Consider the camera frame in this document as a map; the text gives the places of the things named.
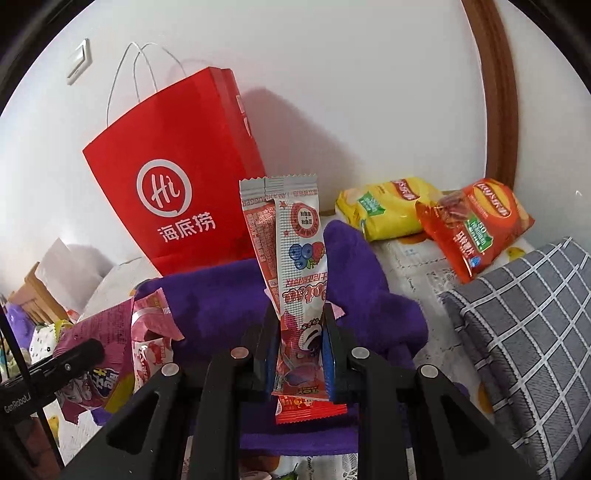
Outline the grey checked star cloth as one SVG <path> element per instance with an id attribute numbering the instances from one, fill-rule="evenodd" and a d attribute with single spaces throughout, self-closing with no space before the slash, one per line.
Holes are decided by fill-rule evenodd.
<path id="1" fill-rule="evenodd" d="M 590 254 L 550 242 L 440 296 L 501 435 L 542 479 L 590 440 Z"/>

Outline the fruit print tablecloth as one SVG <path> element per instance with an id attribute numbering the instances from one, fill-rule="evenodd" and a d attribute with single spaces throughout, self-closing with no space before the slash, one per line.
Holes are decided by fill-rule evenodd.
<path id="1" fill-rule="evenodd" d="M 492 376 L 476 370 L 442 302 L 442 294 L 459 281 L 437 244 L 422 234 L 368 243 L 338 221 L 329 225 L 327 242 L 328 297 L 342 308 L 342 320 L 360 342 L 396 365 L 440 367 L 491 416 Z M 112 308 L 159 290 L 183 334 L 173 346 L 174 360 L 206 360 L 238 343 L 270 303 L 256 260 L 162 278 L 149 275 L 135 290 L 123 285 L 122 275 L 118 268 L 107 275 L 62 348 L 99 330 Z M 328 457 L 356 450 L 356 417 L 350 413 L 278 424 L 273 406 L 255 405 L 242 420 L 242 448 L 259 454 Z"/>

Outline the yellow chips bag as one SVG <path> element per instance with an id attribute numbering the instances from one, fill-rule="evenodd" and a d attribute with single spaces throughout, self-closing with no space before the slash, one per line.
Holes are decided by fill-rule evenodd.
<path id="1" fill-rule="evenodd" d="M 342 221 L 369 242 L 420 233 L 416 203 L 439 200 L 443 192 L 419 177 L 408 177 L 346 189 L 335 200 Z"/>

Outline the brown door frame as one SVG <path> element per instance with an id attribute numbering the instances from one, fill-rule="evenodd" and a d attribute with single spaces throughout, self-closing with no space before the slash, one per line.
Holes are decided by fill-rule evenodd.
<path id="1" fill-rule="evenodd" d="M 480 57 L 486 105 L 486 176 L 512 188 L 519 145 L 519 106 L 509 40 L 496 4 L 463 0 Z"/>

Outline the white wall switch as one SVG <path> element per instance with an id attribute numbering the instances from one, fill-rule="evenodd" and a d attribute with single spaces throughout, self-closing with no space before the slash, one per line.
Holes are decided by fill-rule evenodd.
<path id="1" fill-rule="evenodd" d="M 68 59 L 66 84 L 73 85 L 92 63 L 90 40 L 84 38 Z"/>

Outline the red paper shopping bag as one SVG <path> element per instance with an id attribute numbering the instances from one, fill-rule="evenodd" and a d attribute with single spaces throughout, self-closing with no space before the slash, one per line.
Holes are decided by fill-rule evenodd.
<path id="1" fill-rule="evenodd" d="M 238 183 L 266 172 L 230 69 L 208 66 L 154 93 L 83 155 L 161 275 L 253 257 Z"/>

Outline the berry candy stick packet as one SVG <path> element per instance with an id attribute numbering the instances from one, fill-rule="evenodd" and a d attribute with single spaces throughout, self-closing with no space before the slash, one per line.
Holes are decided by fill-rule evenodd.
<path id="1" fill-rule="evenodd" d="M 242 213 L 280 319 L 273 395 L 276 423 L 346 413 L 329 401 L 322 371 L 322 309 L 328 293 L 328 254 L 318 213 L 315 175 L 244 179 Z"/>

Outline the purple fleece tray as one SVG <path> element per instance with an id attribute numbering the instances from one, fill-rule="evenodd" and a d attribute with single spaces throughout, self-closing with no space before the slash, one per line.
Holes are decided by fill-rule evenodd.
<path id="1" fill-rule="evenodd" d="M 377 256 L 353 227 L 339 220 L 329 222 L 322 248 L 327 274 L 318 275 L 306 287 L 287 287 L 283 292 L 284 339 L 317 353 L 322 345 L 322 305 L 331 302 L 342 308 L 339 323 L 361 345 L 396 366 L 412 368 L 414 357 L 428 341 L 420 305 L 390 291 Z M 138 287 L 134 299 L 163 291 L 184 337 L 174 346 L 173 358 L 185 366 L 235 347 L 247 327 L 262 322 L 270 305 L 264 287 L 259 263 L 249 259 L 149 280 Z M 278 424 L 276 401 L 246 404 L 240 447 L 276 456 L 356 452 L 356 408 L 324 419 Z"/>

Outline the pink red snack packet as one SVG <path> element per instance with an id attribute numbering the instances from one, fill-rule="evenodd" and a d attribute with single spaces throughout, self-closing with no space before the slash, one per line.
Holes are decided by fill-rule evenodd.
<path id="1" fill-rule="evenodd" d="M 130 336 L 133 392 L 137 392 L 163 365 L 173 360 L 172 342 L 184 339 L 161 288 L 134 301 Z"/>

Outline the wooden chair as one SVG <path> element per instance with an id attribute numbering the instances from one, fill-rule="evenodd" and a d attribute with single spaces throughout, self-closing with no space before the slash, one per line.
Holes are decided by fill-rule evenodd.
<path id="1" fill-rule="evenodd" d="M 67 320 L 68 315 L 36 276 L 39 263 L 36 262 L 25 275 L 23 285 L 8 297 L 8 302 L 18 305 L 35 325 L 51 325 Z"/>

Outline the orange chips bag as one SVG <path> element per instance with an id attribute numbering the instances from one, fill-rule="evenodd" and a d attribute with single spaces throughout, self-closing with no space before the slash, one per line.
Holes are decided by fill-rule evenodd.
<path id="1" fill-rule="evenodd" d="M 514 192 L 491 178 L 437 201 L 419 201 L 416 212 L 424 231 L 438 244 L 463 283 L 492 265 L 535 223 Z"/>

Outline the white plastic bag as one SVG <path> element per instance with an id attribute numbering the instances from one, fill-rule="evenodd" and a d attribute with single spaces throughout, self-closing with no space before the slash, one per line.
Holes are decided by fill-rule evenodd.
<path id="1" fill-rule="evenodd" d="M 35 276 L 66 312 L 81 315 L 113 266 L 97 248 L 67 245 L 57 238 L 42 256 Z"/>

